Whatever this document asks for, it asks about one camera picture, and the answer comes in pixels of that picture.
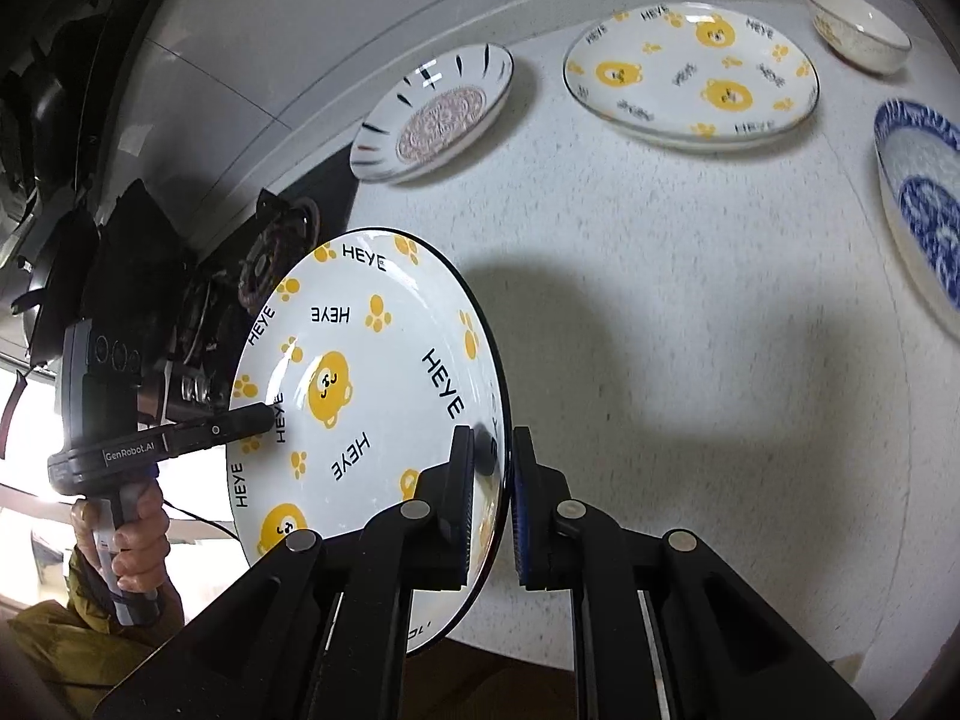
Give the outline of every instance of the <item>white countertop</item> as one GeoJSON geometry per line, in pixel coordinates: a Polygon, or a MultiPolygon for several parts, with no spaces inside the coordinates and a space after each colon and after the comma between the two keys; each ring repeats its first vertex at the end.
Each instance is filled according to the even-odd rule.
{"type": "MultiPolygon", "coordinates": [[[[350,226],[432,242],[493,329],[541,464],[621,525],[688,527],[894,712],[960,619],[960,344],[933,322],[880,207],[885,98],[960,116],[928,38],[877,80],[805,7],[731,1],[812,58],[811,122],[768,151],[630,141],[570,100],[583,25],[512,45],[500,120],[436,175],[362,185],[350,226]]],[[[568,597],[517,586],[511,536],[453,637],[572,664],[568,597]]]]}

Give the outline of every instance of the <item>metal screw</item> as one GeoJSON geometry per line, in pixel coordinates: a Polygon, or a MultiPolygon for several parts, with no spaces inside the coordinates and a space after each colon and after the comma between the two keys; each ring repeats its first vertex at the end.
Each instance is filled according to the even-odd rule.
{"type": "Polygon", "coordinates": [[[666,541],[677,552],[693,552],[697,548],[697,536],[687,531],[674,531],[666,541]]]}
{"type": "Polygon", "coordinates": [[[560,514],[563,519],[580,519],[586,513],[587,507],[580,501],[560,501],[557,504],[557,514],[560,514]]]}
{"type": "Polygon", "coordinates": [[[427,514],[430,514],[430,504],[414,498],[400,507],[400,513],[407,519],[424,519],[427,514]]]}
{"type": "Polygon", "coordinates": [[[306,552],[317,543],[317,534],[313,531],[294,531],[283,541],[291,552],[306,552]]]}

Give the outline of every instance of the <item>plate with yellow bear print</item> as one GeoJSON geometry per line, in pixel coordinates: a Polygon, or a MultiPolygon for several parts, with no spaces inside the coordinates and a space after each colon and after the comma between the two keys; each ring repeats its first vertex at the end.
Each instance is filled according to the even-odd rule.
{"type": "Polygon", "coordinates": [[[363,528],[414,496],[474,429],[467,586],[414,593],[407,651],[445,635],[490,571],[508,497],[510,410],[490,329],[435,248],[397,230],[342,235],[304,257],[260,310],[232,408],[272,404],[274,427],[227,447],[227,491],[248,562],[287,533],[363,528]]]}
{"type": "Polygon", "coordinates": [[[700,2],[648,5],[592,25],[566,54],[563,79],[621,132],[689,151],[768,143],[820,97],[813,63],[789,38],[700,2]]]}

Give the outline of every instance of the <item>brown floor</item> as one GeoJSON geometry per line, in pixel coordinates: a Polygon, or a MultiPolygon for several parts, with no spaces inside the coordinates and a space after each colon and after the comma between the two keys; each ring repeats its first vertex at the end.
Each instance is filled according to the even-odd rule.
{"type": "Polygon", "coordinates": [[[408,659],[402,720],[576,720],[573,674],[443,640],[408,659]]]}

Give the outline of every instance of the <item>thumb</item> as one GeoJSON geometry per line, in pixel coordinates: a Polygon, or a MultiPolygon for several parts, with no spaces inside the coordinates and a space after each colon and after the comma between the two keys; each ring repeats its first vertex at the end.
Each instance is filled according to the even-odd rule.
{"type": "Polygon", "coordinates": [[[77,548],[94,568],[100,568],[97,546],[93,541],[93,529],[97,524],[97,507],[90,501],[80,498],[70,508],[70,520],[77,537],[77,548]]]}

